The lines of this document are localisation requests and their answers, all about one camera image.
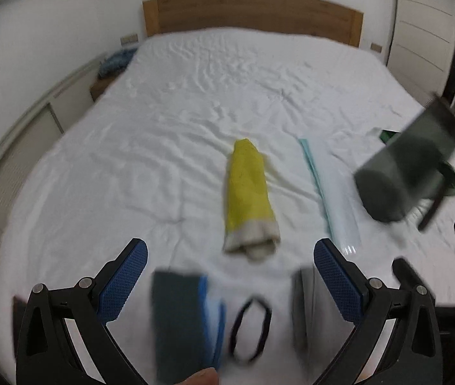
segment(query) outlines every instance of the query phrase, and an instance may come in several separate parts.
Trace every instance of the white wardrobe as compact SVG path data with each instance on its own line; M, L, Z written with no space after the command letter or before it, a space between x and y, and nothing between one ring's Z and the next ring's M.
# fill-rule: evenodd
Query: white wardrobe
M103 58L93 59L48 91L0 142L0 244L10 209L32 168L93 105L90 85Z
M397 0L388 69L422 105L443 94L455 49L455 0Z

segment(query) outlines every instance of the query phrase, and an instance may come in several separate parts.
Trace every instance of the dark green cloth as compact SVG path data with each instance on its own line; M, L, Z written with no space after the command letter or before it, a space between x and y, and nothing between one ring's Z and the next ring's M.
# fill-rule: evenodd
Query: dark green cloth
M199 275L156 271L152 278L152 324L159 383L184 381L204 366L206 339Z

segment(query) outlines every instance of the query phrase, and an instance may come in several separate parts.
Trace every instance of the bed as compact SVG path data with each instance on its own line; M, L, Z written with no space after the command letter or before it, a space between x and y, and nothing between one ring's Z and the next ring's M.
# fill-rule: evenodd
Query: bed
M225 358L222 383L308 383L292 347L291 275L313 262L315 242L328 236L298 143L308 134L323 139L346 182L362 238L352 260L364 274L396 286L391 262L405 256L437 302L455 303L455 198L419 234L418 210L400 223L375 222L352 182L382 147L380 129L400 130L422 110L356 48L361 13L319 0L151 0L144 13L152 37L39 161L10 214L0 250L0 369L11 382L13 296L28 298L38 282L71 287L141 238L148 265L108 328L148 383L156 373L150 277L159 267L208 274L227 303L227 331L250 295L272 305L262 357L250 368ZM264 155L282 238L262 264L222 253L228 158L244 137ZM242 355L254 349L260 323L247 315ZM91 361L84 365L94 371Z

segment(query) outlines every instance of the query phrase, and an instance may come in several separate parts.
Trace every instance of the gray cloth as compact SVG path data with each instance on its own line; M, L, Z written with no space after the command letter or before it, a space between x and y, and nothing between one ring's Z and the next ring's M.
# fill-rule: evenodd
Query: gray cloth
M305 364L309 381L316 381L339 352L354 324L343 319L313 265L297 271L292 285L294 347Z
M152 324L159 383L179 383L207 367L200 279L166 271L155 271L152 277Z

